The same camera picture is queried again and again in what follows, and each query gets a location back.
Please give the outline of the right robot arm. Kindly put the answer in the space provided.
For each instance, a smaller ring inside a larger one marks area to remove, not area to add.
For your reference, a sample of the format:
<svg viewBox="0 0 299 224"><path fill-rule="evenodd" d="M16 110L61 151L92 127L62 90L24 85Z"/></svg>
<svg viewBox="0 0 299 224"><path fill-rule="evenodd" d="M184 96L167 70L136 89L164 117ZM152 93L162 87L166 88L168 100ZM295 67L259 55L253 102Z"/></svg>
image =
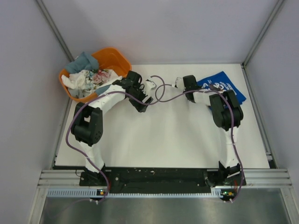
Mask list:
<svg viewBox="0 0 299 224"><path fill-rule="evenodd" d="M211 110L213 121L220 131L218 179L228 185L242 169L234 136L243 120L239 101L233 90L221 90L212 85L204 89L197 84L193 75L182 78L182 89L187 100L205 104Z"/></svg>

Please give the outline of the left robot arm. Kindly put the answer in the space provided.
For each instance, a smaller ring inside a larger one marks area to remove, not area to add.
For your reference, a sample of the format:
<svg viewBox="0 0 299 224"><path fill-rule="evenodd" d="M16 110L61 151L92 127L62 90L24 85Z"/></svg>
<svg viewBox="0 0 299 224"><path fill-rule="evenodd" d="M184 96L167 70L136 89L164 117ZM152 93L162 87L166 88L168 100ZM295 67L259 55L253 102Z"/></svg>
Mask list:
<svg viewBox="0 0 299 224"><path fill-rule="evenodd" d="M85 157L85 167L91 171L89 178L94 184L101 185L106 179L105 172L101 171L105 163L99 150L99 141L104 132L104 115L126 98L138 112L145 112L153 102L151 93L156 87L152 79L143 81L140 74L129 71L126 77L117 78L101 87L95 99L77 103L67 134L72 134L79 142L79 147L70 147Z"/></svg>

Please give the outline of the blue t shirt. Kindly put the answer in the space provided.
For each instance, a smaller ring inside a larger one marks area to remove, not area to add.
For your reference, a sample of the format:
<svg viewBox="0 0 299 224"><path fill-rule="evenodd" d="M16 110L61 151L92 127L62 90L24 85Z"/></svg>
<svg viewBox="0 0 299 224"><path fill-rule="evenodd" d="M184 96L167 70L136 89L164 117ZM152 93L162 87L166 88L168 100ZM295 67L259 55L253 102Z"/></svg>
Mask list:
<svg viewBox="0 0 299 224"><path fill-rule="evenodd" d="M235 93L240 105L242 105L242 103L246 100L246 97L235 87L235 85L223 71L199 80L197 84L203 89L206 89L206 91L193 93L194 101L196 103L203 103L207 106L210 106L210 96L214 94L218 96L218 94L214 91L211 91L211 89L216 90L219 93L232 90Z"/></svg>

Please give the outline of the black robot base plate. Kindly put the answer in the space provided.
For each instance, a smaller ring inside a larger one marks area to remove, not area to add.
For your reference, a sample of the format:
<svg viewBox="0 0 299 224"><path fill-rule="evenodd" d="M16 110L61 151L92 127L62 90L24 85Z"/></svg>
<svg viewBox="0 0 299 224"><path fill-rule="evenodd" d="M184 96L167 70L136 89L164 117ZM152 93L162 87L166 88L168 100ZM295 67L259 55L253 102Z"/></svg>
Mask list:
<svg viewBox="0 0 299 224"><path fill-rule="evenodd" d="M84 169L80 186L109 187L115 194L209 193L212 187L236 188L241 175L203 168L124 168L104 167L101 173Z"/></svg>

